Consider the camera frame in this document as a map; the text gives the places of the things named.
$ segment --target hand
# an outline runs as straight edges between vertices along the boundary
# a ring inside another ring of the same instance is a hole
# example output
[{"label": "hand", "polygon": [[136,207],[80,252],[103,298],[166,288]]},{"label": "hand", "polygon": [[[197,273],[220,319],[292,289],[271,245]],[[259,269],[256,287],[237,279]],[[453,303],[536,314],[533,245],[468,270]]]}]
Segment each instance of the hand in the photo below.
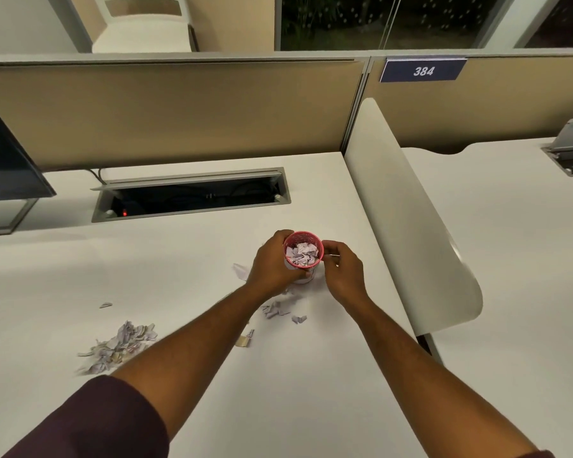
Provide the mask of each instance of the hand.
[{"label": "hand", "polygon": [[369,299],[365,289],[363,262],[343,242],[323,241],[325,278],[329,291],[344,307]]},{"label": "hand", "polygon": [[285,264],[283,244],[292,233],[293,230],[276,231],[257,251],[246,286],[262,292],[266,299],[284,292],[293,281],[306,277],[305,270],[290,270]]}]

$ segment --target forearm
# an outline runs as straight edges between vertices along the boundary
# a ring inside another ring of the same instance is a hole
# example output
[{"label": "forearm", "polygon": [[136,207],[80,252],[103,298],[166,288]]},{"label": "forearm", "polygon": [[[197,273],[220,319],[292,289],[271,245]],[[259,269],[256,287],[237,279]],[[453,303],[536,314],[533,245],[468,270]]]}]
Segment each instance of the forearm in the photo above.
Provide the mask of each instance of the forearm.
[{"label": "forearm", "polygon": [[346,309],[429,458],[515,458],[536,450],[371,300]]},{"label": "forearm", "polygon": [[164,420],[171,439],[266,298],[244,285],[126,363],[113,376],[145,396]]}]

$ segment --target white desk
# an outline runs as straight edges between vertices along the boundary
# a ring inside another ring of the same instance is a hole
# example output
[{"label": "white desk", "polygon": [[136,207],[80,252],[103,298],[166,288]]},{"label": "white desk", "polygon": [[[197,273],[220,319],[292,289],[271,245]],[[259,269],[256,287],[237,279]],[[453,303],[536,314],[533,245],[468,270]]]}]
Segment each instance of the white desk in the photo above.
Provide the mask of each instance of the white desk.
[{"label": "white desk", "polygon": [[445,366],[539,447],[573,458],[573,177],[553,138],[405,153],[484,296],[433,334]]},{"label": "white desk", "polygon": [[[187,323],[242,282],[281,228],[343,240],[365,262],[370,295],[412,333],[339,153],[104,170],[106,179],[284,167],[293,202],[150,219],[90,222],[98,182],[50,173],[41,199],[0,237],[0,455],[88,377],[76,353],[125,320],[159,335]],[[301,213],[305,212],[307,221]],[[99,309],[103,302],[110,308]],[[308,320],[256,313],[248,349],[234,348],[172,443],[174,457],[424,457],[355,323],[322,270],[295,306]]]}]

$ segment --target left hand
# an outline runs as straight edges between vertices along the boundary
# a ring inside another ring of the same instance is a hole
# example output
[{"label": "left hand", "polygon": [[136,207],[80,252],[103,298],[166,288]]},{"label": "left hand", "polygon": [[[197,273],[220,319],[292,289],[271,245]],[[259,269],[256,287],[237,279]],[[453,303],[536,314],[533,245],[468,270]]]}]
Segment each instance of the left hand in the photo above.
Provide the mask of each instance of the left hand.
[{"label": "left hand", "polygon": [[306,270],[289,270],[285,264],[284,241],[293,230],[279,230],[259,248],[246,286],[260,291],[269,299],[278,295],[293,281],[306,277]]}]

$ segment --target blue sign plate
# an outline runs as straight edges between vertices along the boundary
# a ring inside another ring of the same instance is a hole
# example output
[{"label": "blue sign plate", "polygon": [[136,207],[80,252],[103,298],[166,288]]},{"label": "blue sign plate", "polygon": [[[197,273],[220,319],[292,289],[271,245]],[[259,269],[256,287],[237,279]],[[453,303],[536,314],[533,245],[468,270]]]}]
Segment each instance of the blue sign plate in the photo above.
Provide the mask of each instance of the blue sign plate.
[{"label": "blue sign plate", "polygon": [[386,58],[380,82],[456,80],[466,62],[462,57]]}]

